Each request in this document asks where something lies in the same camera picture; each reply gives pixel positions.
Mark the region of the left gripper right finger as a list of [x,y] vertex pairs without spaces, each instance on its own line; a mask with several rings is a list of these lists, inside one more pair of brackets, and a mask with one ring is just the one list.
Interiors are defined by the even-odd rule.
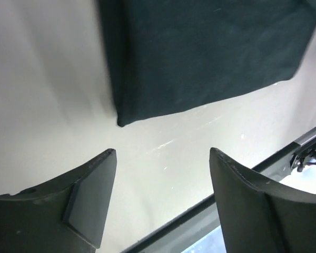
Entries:
[[316,194],[274,181],[217,148],[210,173],[227,252],[316,252]]

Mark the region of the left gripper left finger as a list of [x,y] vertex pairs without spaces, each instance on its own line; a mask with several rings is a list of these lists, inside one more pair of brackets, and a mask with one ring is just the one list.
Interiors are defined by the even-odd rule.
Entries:
[[0,195],[0,252],[95,252],[116,166],[116,151],[107,149],[49,181]]

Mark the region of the black t shirt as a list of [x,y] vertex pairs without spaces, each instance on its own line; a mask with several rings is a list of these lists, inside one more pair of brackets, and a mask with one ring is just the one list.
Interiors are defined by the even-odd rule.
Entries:
[[316,29],[316,1],[97,4],[120,127],[287,81]]

